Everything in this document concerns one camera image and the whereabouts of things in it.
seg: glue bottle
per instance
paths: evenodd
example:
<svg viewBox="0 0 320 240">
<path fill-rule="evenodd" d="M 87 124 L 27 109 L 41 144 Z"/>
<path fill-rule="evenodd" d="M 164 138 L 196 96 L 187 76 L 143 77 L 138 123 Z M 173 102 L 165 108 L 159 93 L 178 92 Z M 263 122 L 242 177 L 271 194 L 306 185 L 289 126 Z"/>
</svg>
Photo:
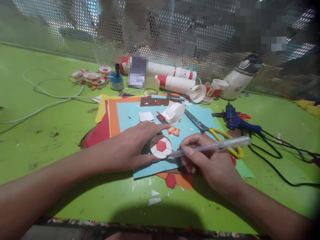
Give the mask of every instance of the glue bottle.
<svg viewBox="0 0 320 240">
<path fill-rule="evenodd" d="M 111 83 L 111 89 L 115 91 L 123 90 L 123 79 L 120 73 L 119 63 L 115 64 L 115 72 L 109 74 L 109 81 Z"/>
</svg>

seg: perforated metal panel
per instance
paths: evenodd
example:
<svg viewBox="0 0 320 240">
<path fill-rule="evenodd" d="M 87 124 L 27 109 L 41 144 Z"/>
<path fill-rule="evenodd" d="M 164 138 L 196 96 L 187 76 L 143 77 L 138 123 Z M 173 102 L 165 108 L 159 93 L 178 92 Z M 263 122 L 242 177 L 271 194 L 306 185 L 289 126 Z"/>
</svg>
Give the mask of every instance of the perforated metal panel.
<svg viewBox="0 0 320 240">
<path fill-rule="evenodd" d="M 265 66 L 246 90 L 292 97 L 319 81 L 315 14 L 303 0 L 287 1 L 287 51 L 252 52 L 236 48 L 233 0 L 2 0 L 0 41 L 99 64 L 146 53 L 202 81 L 261 54 Z"/>
</svg>

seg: pen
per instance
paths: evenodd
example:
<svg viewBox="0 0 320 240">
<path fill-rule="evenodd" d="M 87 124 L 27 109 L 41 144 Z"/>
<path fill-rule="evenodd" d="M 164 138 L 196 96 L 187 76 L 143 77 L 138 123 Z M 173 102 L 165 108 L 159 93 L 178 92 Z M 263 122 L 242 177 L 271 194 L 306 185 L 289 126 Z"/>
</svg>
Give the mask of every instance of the pen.
<svg viewBox="0 0 320 240">
<path fill-rule="evenodd" d="M 192 149 L 199 152 L 205 152 L 208 150 L 219 151 L 219 150 L 228 149 L 228 148 L 242 147 L 245 145 L 249 145 L 250 143 L 251 143 L 251 138 L 241 136 L 237 138 L 226 139 L 220 142 L 215 142 L 210 145 L 193 147 Z M 182 150 L 174 151 L 168 155 L 168 157 L 173 157 L 173 158 L 182 157 L 182 156 L 185 156 Z"/>
</svg>

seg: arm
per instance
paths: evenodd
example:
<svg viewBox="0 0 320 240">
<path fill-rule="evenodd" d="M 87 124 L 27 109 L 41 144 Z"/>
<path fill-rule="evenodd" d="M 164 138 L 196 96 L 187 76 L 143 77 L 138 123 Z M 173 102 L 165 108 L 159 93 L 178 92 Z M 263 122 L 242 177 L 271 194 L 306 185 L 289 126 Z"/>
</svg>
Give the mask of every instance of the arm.
<svg viewBox="0 0 320 240">
<path fill-rule="evenodd" d="M 193 170 L 193 163 L 198 165 L 215 191 L 240 208 L 273 239 L 303 239 L 312 221 L 247 184 L 233 166 L 227 150 L 202 154 L 189 147 L 210 143 L 212 140 L 201 134 L 182 141 L 180 147 L 187 155 L 182 162 L 188 171 Z"/>
<path fill-rule="evenodd" d="M 141 155 L 152 136 L 168 124 L 143 122 L 39 171 L 0 186 L 0 239 L 20 239 L 70 188 L 101 173 L 132 170 L 159 161 Z"/>
</svg>

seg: scissor blade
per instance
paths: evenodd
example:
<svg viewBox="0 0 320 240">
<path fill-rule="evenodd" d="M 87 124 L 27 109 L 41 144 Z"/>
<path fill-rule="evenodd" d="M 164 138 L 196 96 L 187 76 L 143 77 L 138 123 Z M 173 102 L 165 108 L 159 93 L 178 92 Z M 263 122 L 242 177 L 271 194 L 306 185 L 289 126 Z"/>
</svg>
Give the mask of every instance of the scissor blade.
<svg viewBox="0 0 320 240">
<path fill-rule="evenodd" d="M 188 118 L 191 120 L 191 122 L 193 122 L 197 128 L 200 129 L 200 131 L 205 132 L 208 131 L 209 128 L 206 127 L 202 122 L 200 122 L 195 116 L 193 116 L 188 110 L 184 111 L 185 114 L 188 116 Z"/>
</svg>

